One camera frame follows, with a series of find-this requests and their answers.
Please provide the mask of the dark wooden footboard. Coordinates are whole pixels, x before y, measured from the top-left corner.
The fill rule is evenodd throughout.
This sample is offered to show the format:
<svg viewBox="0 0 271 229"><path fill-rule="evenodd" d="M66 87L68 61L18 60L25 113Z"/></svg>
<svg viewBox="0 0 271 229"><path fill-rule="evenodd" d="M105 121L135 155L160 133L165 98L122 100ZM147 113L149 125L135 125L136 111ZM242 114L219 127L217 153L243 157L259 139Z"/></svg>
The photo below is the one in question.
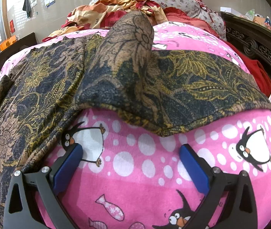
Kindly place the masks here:
<svg viewBox="0 0 271 229"><path fill-rule="evenodd" d="M34 32L32 32L29 35L21 38L20 40L17 40L11 46L6 48L4 51L0 53L0 71L5 61L8 60L9 57L21 51L24 48L31 47L36 44L37 44L36 35Z"/></svg>

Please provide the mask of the orange plastic basin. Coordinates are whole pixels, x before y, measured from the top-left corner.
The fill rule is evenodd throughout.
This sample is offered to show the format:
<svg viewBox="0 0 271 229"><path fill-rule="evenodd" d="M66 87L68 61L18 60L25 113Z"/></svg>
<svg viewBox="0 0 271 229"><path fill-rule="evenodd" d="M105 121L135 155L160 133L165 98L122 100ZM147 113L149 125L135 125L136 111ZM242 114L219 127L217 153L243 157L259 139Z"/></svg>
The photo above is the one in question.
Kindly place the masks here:
<svg viewBox="0 0 271 229"><path fill-rule="evenodd" d="M4 40L2 43L0 43L0 51L4 51L9 46L14 44L17 41L17 36L13 35L12 37Z"/></svg>

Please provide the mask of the dark carved wooden headboard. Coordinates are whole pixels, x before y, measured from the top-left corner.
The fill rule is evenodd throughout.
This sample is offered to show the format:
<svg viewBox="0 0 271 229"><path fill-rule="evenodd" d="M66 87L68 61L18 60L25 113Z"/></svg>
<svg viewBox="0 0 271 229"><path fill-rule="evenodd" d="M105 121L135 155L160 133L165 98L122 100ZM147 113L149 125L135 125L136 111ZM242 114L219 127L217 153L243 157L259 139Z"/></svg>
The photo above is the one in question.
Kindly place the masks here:
<svg viewBox="0 0 271 229"><path fill-rule="evenodd" d="M271 78L271 31L233 14L222 12L226 39L252 60L258 60Z"/></svg>

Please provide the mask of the red yellow floral quilt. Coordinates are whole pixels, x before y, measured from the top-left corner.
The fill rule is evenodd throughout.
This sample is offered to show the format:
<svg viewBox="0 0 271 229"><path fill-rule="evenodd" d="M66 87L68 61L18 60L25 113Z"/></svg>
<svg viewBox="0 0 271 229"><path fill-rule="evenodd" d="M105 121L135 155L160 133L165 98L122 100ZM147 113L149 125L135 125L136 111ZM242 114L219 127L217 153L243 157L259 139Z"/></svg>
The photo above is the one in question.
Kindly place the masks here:
<svg viewBox="0 0 271 229"><path fill-rule="evenodd" d="M81 5L67 15L60 29L42 41L47 42L60 35L74 31L111 28L121 17L132 11L140 11L154 26L167 22L162 7L151 0L98 0L93 5Z"/></svg>

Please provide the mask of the red paper wall sign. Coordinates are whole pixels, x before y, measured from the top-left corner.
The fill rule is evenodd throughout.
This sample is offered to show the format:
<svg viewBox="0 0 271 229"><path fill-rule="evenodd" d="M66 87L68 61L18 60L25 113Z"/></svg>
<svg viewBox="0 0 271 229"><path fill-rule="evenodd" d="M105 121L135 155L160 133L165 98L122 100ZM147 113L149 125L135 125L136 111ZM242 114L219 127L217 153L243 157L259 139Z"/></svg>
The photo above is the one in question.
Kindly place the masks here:
<svg viewBox="0 0 271 229"><path fill-rule="evenodd" d="M10 21L9 26L10 26L10 32L15 33L15 27L14 27L14 21L13 20Z"/></svg>

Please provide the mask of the dark cloth hanging on wall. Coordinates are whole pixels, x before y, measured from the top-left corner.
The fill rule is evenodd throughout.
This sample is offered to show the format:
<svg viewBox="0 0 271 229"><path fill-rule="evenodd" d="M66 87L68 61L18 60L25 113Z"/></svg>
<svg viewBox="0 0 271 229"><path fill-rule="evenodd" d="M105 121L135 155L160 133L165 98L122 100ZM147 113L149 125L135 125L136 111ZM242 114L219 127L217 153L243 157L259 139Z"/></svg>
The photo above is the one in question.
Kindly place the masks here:
<svg viewBox="0 0 271 229"><path fill-rule="evenodd" d="M31 3L30 3L30 0L24 0L24 3L23 3L23 11L26 12L27 18L30 18L30 17L31 17L32 11L31 11Z"/></svg>

